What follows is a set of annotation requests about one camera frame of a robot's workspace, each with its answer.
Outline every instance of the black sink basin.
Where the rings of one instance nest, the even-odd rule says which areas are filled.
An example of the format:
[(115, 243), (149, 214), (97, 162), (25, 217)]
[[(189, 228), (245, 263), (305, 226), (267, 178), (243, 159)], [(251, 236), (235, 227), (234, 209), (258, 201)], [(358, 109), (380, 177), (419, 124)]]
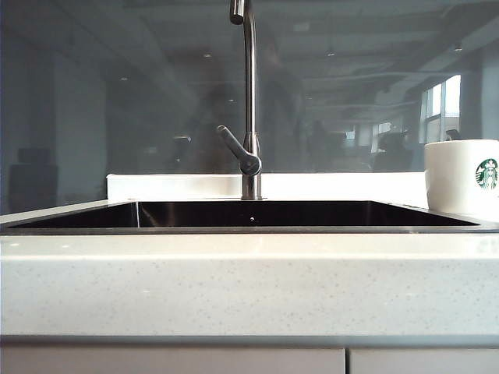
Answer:
[(374, 201), (123, 203), (2, 225), (4, 235), (499, 232), (499, 225)]

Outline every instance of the gray cabinet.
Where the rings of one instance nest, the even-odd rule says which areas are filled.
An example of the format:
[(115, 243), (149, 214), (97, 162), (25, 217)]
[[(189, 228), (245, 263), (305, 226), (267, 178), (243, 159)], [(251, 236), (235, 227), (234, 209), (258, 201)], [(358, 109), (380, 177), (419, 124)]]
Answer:
[(5, 374), (345, 374), (342, 349), (12, 345)]
[(498, 374), (499, 349), (352, 349), (350, 374)]

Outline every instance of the speckled countertop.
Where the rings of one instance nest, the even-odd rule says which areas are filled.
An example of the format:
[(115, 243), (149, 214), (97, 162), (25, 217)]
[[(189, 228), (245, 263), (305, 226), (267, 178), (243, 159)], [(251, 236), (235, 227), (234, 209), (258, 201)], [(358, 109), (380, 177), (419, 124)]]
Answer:
[(497, 234), (3, 236), (0, 246), (3, 337), (499, 347)]

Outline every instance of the window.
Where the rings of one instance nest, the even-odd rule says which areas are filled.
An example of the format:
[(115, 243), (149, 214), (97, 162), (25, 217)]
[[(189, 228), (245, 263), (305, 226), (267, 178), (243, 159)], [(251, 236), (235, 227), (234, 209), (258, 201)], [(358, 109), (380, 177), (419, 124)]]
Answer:
[(459, 132), (460, 92), (461, 76), (452, 76), (423, 92), (420, 143), (444, 141), (449, 137), (450, 130), (454, 130), (454, 134)]

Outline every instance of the starbucks cup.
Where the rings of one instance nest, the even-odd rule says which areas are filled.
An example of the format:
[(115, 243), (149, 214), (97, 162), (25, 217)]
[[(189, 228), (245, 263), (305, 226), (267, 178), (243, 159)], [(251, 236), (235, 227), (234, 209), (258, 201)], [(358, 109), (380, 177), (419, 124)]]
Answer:
[(446, 213), (488, 215), (499, 202), (499, 141), (453, 140), (424, 148), (428, 207)]

